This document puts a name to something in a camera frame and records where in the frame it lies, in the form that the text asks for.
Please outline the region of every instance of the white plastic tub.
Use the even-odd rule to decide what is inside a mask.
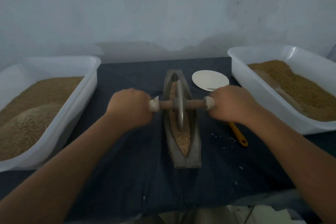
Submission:
[[[288,45],[234,47],[227,52],[232,57],[232,75],[259,104],[274,113],[297,132],[308,135],[336,130],[336,121],[312,120],[297,112],[247,65],[270,60],[286,62],[292,71],[336,96],[336,63],[301,48]]]
[[[37,81],[84,76],[40,140],[23,154],[0,161],[0,172],[38,168],[55,150],[61,150],[97,86],[99,65],[100,59],[93,56],[35,57],[0,72],[0,110]]]

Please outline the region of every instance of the white wall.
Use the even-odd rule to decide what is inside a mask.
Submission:
[[[0,68],[27,56],[217,57],[289,43],[327,56],[336,0],[0,0]]]

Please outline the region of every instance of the table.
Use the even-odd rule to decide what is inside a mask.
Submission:
[[[116,91],[136,88],[161,97],[166,72],[172,68],[182,69],[194,98],[208,94],[192,82],[191,76],[198,70],[223,73],[230,84],[238,85],[231,75],[231,58],[227,57],[102,64],[97,70],[97,89],[67,144],[103,115]],[[237,125],[249,142],[249,147],[243,148],[232,140],[230,128],[210,118],[206,111],[198,111],[198,124],[202,141],[200,169],[174,169],[162,115],[158,113],[151,124],[125,134],[106,153],[67,220],[117,222],[139,214],[227,205],[248,195],[294,188],[265,144],[249,129]],[[336,155],[336,132],[307,138]],[[0,173],[0,199],[32,172]]]

